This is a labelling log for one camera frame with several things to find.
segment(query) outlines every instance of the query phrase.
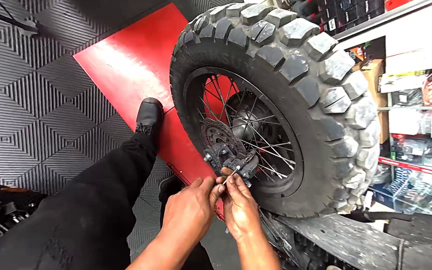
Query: diamond pattern floor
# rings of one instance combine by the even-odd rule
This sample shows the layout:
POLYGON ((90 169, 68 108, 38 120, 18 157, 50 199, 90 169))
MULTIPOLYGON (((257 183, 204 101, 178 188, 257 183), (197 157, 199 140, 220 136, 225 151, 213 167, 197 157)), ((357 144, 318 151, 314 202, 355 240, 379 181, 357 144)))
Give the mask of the diamond pattern floor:
MULTIPOLYGON (((0 2, 16 20, 37 22, 41 32, 27 37, 0 21, 0 184, 55 194, 132 134, 72 55, 169 1, 0 2)), ((230 2, 174 1, 189 21, 230 2)), ((1 7, 0 14, 5 14, 1 7)), ((159 231, 158 181, 170 173, 158 159, 133 208, 137 226, 128 237, 133 258, 159 231)), ((230 260, 236 249, 221 245, 231 241, 224 228, 215 220, 203 245, 216 268, 237 269, 239 263, 230 260), (232 255, 219 256, 219 249, 232 255)))

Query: leg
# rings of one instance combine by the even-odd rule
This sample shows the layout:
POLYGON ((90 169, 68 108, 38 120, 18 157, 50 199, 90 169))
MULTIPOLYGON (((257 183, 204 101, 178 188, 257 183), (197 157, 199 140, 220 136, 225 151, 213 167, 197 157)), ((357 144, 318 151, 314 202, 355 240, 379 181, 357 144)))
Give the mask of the leg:
MULTIPOLYGON (((163 226, 164 211, 168 198, 181 191, 183 183, 177 176, 171 176, 170 179, 165 179, 159 184, 160 193, 159 201, 161 202, 161 215, 159 217, 159 224, 163 226)), ((209 259, 206 249, 199 242, 189 254, 181 270, 213 270, 213 264, 209 259)))
POLYGON ((74 177, 57 195, 43 200, 36 212, 0 239, 0 269, 125 269, 129 265, 126 238, 135 225, 132 207, 156 160, 155 142, 162 123, 162 106, 155 112, 155 103, 151 104, 150 113, 142 111, 141 104, 138 131, 129 141, 74 177), (158 125, 140 124, 140 116, 149 123, 151 114, 153 120, 159 116, 158 125))

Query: metal pin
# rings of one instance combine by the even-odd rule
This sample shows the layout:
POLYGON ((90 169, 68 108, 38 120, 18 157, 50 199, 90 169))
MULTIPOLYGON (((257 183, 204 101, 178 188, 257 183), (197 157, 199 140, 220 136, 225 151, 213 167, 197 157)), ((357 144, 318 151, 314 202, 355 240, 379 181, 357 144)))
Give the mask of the metal pin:
POLYGON ((237 165, 236 169, 228 177, 233 176, 239 169, 241 169, 241 166, 237 165))

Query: knobby off-road tire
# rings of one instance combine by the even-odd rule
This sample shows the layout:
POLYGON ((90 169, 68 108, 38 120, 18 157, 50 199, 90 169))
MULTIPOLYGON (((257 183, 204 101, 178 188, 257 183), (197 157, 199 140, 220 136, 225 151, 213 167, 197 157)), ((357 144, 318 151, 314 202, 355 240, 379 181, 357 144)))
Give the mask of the knobby off-road tire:
POLYGON ((200 67, 236 73, 260 89, 294 131, 303 171, 291 193, 251 192, 258 204, 290 217, 347 210, 368 188, 379 156, 380 127, 368 82, 351 72, 353 59, 333 51, 337 41, 296 13, 264 4, 215 7, 179 35, 170 67, 179 118, 200 153, 187 78, 200 67))

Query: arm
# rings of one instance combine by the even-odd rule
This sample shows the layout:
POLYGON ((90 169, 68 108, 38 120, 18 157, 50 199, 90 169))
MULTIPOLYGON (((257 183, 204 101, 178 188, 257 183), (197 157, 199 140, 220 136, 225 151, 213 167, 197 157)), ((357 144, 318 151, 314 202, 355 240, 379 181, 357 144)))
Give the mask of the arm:
POLYGON ((225 187, 222 178, 196 179, 192 185, 169 197, 163 227, 127 270, 178 270, 206 235, 215 204, 225 187))
POLYGON ((228 230, 237 243, 242 270, 280 270, 279 258, 269 244, 258 213, 258 205, 242 178, 228 177, 223 198, 228 230))

